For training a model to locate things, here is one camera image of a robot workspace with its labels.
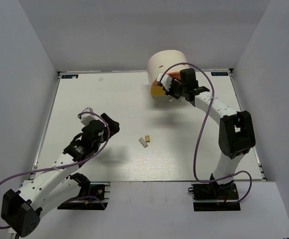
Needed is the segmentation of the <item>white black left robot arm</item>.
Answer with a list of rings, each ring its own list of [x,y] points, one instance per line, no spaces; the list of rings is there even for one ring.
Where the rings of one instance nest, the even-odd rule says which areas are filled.
[[[26,186],[8,190],[2,199],[1,218],[24,238],[30,235],[40,220],[63,204],[81,201],[105,209],[104,184],[92,184],[78,170],[84,161],[95,156],[100,146],[120,130],[119,123],[103,113],[99,119],[85,111],[78,115],[84,125],[48,171],[41,172]]]

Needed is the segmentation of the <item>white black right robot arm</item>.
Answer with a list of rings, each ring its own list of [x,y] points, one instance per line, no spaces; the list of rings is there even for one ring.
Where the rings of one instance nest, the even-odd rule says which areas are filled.
[[[214,88],[199,86],[194,69],[183,69],[180,78],[160,74],[159,84],[167,95],[175,99],[184,98],[195,108],[205,112],[205,119],[212,118],[219,126],[218,145],[221,150],[219,162],[209,180],[210,194],[220,199],[227,194],[227,185],[239,172],[241,159],[256,144],[252,117],[248,111],[237,111],[214,95]]]

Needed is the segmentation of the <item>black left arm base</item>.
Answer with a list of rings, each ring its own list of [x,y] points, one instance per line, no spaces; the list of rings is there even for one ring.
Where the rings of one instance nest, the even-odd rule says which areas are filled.
[[[109,182],[94,182],[81,189],[75,200],[70,199],[57,207],[58,210],[104,211],[110,198]]]

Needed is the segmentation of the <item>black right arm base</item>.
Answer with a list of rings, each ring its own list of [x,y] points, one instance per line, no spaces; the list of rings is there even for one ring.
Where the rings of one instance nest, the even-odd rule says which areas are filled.
[[[222,186],[216,183],[192,184],[188,192],[193,197],[195,212],[240,211],[239,194],[236,184],[230,182]]]

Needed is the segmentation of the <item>yellow drawer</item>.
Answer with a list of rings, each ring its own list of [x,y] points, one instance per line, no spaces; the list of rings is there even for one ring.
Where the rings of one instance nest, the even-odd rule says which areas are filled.
[[[161,86],[154,85],[151,85],[150,87],[150,95],[153,98],[166,96],[165,91]]]

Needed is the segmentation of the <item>grey bottom drawer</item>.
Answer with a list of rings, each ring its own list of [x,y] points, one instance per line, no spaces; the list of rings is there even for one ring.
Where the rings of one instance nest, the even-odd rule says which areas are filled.
[[[153,98],[154,103],[158,105],[178,105],[180,102],[184,100],[184,97],[179,97],[177,100],[173,98],[169,98],[167,95],[163,97]]]

